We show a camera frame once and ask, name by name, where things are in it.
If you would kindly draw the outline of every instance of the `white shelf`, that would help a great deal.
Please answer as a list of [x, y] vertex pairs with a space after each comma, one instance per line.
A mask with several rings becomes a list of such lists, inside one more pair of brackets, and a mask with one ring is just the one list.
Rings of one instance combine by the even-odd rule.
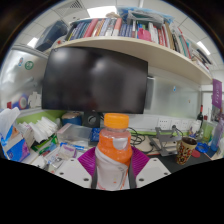
[[197, 84], [212, 84], [212, 77], [187, 57], [167, 47], [145, 40], [112, 36], [88, 37], [66, 41], [55, 48], [60, 47], [94, 47], [113, 50], [143, 59], [151, 67], [175, 73]]

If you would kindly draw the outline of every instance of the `ceiling light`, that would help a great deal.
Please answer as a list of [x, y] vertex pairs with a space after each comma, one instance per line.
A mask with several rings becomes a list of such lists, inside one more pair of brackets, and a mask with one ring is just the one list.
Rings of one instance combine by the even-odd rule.
[[96, 7], [87, 9], [90, 18], [104, 18], [107, 13], [115, 12], [117, 13], [117, 9], [115, 6], [104, 6], [104, 7]]
[[27, 45], [34, 48], [37, 41], [38, 41], [38, 39], [36, 37], [34, 37]]
[[197, 45], [199, 45], [205, 51], [207, 55], [210, 55], [210, 52], [201, 41], [197, 42]]

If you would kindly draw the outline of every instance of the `mug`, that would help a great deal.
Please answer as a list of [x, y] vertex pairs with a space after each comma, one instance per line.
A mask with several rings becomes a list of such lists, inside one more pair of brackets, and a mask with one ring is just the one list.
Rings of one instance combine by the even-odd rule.
[[191, 157], [192, 152], [197, 146], [197, 141], [190, 137], [182, 137], [182, 140], [177, 142], [176, 162], [184, 165]]

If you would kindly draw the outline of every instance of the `orange bottle cap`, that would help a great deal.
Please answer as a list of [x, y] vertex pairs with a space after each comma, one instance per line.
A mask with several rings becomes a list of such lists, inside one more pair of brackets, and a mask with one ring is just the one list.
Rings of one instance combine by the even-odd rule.
[[104, 116], [104, 125], [108, 128], [128, 128], [129, 117], [125, 114], [108, 113]]

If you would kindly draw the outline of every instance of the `computer monitor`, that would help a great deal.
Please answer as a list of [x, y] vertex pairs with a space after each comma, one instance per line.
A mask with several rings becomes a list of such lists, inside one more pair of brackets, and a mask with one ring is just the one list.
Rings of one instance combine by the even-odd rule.
[[142, 114], [148, 62], [89, 47], [51, 51], [42, 87], [42, 108]]

